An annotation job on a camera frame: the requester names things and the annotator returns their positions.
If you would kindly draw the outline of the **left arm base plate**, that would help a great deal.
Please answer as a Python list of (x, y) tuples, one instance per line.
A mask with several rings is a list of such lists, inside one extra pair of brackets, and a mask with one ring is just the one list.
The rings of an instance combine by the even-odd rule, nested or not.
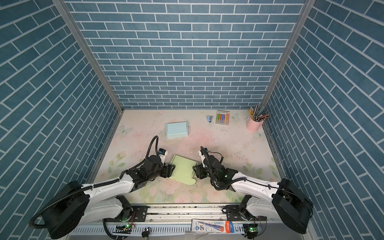
[(114, 223), (141, 223), (145, 222), (148, 212), (148, 206), (133, 206), (130, 210), (123, 209), (114, 219), (108, 218), (106, 222)]

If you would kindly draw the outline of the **light green paper box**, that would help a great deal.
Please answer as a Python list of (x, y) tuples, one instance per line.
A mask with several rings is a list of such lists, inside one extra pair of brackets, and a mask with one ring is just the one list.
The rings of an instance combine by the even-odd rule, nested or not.
[(175, 169), (170, 176), (170, 179), (178, 181), (186, 185), (194, 185), (196, 180), (194, 179), (193, 167), (197, 165), (196, 161), (174, 155), (171, 161), (171, 165), (175, 166)]

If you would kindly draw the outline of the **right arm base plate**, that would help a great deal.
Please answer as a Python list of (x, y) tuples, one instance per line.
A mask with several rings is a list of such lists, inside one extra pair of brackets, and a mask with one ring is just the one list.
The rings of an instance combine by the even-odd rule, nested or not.
[(245, 207), (240, 205), (226, 205), (222, 208), (222, 212), (226, 215), (228, 221), (266, 221), (265, 216), (253, 216)]

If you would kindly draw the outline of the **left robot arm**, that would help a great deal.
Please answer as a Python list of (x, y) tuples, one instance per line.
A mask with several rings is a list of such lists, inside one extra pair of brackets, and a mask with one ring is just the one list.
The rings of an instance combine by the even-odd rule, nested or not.
[(56, 240), (77, 226), (96, 220), (129, 220), (133, 207), (125, 194), (143, 188), (157, 177), (169, 178), (175, 166), (166, 165), (164, 160), (164, 155), (146, 157), (109, 181), (84, 185), (72, 181), (32, 216), (29, 227), (47, 229), (51, 239)]

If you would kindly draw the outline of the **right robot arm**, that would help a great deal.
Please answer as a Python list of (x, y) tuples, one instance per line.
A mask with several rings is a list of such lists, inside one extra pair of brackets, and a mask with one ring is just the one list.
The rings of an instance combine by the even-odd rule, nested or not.
[(274, 218), (299, 234), (307, 232), (314, 204), (293, 182), (288, 179), (262, 181), (224, 167), (214, 156), (206, 155), (201, 159), (200, 164), (193, 166), (199, 179), (209, 178), (215, 190), (229, 190), (244, 197), (236, 210), (237, 215), (246, 220)]

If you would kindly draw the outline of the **light blue paper box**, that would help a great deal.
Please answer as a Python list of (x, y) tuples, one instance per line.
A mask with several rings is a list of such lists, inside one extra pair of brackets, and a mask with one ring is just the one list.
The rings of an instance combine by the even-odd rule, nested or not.
[(168, 140), (184, 138), (189, 135), (188, 123), (168, 123), (166, 124), (166, 136)]

